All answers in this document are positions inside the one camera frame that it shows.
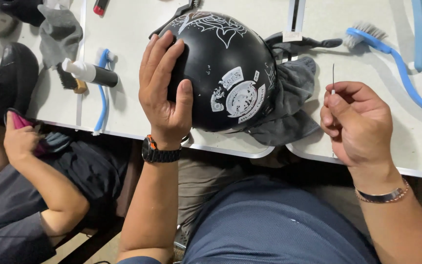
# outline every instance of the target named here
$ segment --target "white table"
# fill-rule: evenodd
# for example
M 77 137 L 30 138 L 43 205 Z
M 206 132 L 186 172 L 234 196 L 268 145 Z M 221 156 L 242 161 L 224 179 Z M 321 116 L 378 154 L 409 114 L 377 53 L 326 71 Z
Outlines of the white table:
M 110 104 L 104 133 L 143 139 L 150 132 L 150 126 L 138 102 L 141 57 L 149 34 L 188 0 L 113 0 L 109 2 L 104 17 L 93 13 L 94 3 L 95 0 L 73 1 L 71 10 L 81 25 L 85 23 L 84 45 L 78 54 L 80 59 L 94 63 L 99 47 L 108 48 L 119 57 L 115 71 L 120 75 L 122 85 L 109 90 Z M 289 0 L 206 0 L 202 9 L 233 16 L 266 38 L 282 31 L 288 20 L 292 21 L 292 15 L 288 17 L 289 4 Z M 3 44 L 8 41 L 27 45 L 41 64 L 38 28 L 23 24 L 9 38 L 0 40 L 0 58 Z M 79 101 L 82 104 L 78 104 L 77 94 L 62 89 L 55 71 L 42 70 L 28 116 L 46 123 L 93 131 L 101 111 L 97 86 L 89 85 L 88 94 L 79 97 Z M 259 144 L 245 133 L 219 134 L 193 129 L 191 135 L 186 147 L 250 158 L 265 156 L 274 148 Z
M 414 60 L 413 9 L 410 0 L 300 0 L 296 29 L 317 40 L 339 38 L 355 21 L 368 21 L 385 30 L 388 42 L 406 63 Z M 407 95 L 390 55 L 374 49 L 360 55 L 344 46 L 315 49 L 310 56 L 317 63 L 314 96 L 304 109 L 320 122 L 325 86 L 335 81 L 361 81 L 372 87 L 392 111 L 394 131 L 391 142 L 395 165 L 402 174 L 422 177 L 422 109 Z M 410 76 L 422 97 L 422 72 Z M 303 158 L 339 163 L 332 157 L 330 138 L 322 131 L 287 146 Z

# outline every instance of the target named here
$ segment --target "forearm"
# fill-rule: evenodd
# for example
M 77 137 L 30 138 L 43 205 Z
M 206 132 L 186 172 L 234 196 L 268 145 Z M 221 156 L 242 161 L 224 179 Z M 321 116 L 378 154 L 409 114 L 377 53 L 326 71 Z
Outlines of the forearm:
M 121 231 L 120 251 L 173 249 L 178 212 L 178 162 L 144 163 Z
M 377 170 L 387 173 L 385 182 L 378 185 L 360 184 L 365 193 L 380 195 L 397 187 L 404 189 L 400 173 L 393 163 Z M 369 178 L 373 171 L 356 171 L 353 178 Z M 397 202 L 360 202 L 377 254 L 383 264 L 422 264 L 422 207 L 413 191 Z
M 11 164 L 38 190 L 50 210 L 84 215 L 89 209 L 77 187 L 52 166 L 32 155 Z

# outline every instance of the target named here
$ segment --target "chair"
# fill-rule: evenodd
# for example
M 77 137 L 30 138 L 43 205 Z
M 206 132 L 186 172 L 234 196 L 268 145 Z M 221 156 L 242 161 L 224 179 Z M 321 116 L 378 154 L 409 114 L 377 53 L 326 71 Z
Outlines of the chair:
M 142 141 L 133 140 L 123 189 L 121 189 L 120 196 L 116 201 L 115 216 L 112 217 L 110 223 L 104 225 L 105 227 L 99 228 L 98 230 L 80 228 L 70 232 L 70 234 L 68 234 L 56 247 L 60 247 L 80 232 L 92 235 L 92 237 L 71 252 L 71 254 L 62 259 L 59 264 L 82 264 L 86 262 L 99 249 L 121 232 L 129 204 L 131 203 L 133 193 L 135 192 L 136 185 L 138 184 L 139 176 L 143 170 L 144 161 L 141 157 L 142 143 Z

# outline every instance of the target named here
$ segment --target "hand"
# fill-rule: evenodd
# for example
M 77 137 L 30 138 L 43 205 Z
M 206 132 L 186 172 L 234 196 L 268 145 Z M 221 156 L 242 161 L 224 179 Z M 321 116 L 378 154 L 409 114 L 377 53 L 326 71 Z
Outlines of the hand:
M 339 82 L 326 90 L 320 126 L 331 136 L 337 157 L 352 175 L 359 168 L 390 169 L 393 125 L 389 106 L 363 83 Z
M 191 81 L 185 79 L 180 82 L 175 103 L 167 100 L 172 69 L 185 48 L 181 39 L 168 48 L 172 42 L 170 31 L 160 39 L 153 35 L 139 69 L 139 102 L 151 124 L 152 138 L 160 150 L 179 149 L 181 139 L 191 129 Z
M 8 155 L 9 163 L 12 165 L 33 156 L 32 152 L 41 139 L 41 136 L 31 126 L 15 129 L 13 115 L 13 112 L 8 111 L 6 135 L 4 136 L 4 148 Z

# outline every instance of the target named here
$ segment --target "silver bracelet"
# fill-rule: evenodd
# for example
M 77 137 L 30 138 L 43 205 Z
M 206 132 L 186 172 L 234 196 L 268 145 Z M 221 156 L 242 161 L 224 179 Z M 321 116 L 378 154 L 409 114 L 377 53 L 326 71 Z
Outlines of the silver bracelet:
M 361 201 L 374 202 L 374 203 L 387 203 L 387 202 L 398 201 L 403 196 L 405 196 L 407 191 L 410 189 L 410 185 L 408 184 L 407 180 L 405 180 L 404 178 L 402 178 L 402 179 L 403 179 L 403 182 L 405 183 L 405 190 L 403 190 L 402 188 L 396 188 L 394 191 L 392 191 L 391 193 L 388 193 L 388 194 L 368 195 L 368 194 L 365 194 L 365 193 L 361 192 L 360 190 L 358 190 L 358 188 L 355 186 L 356 197 Z

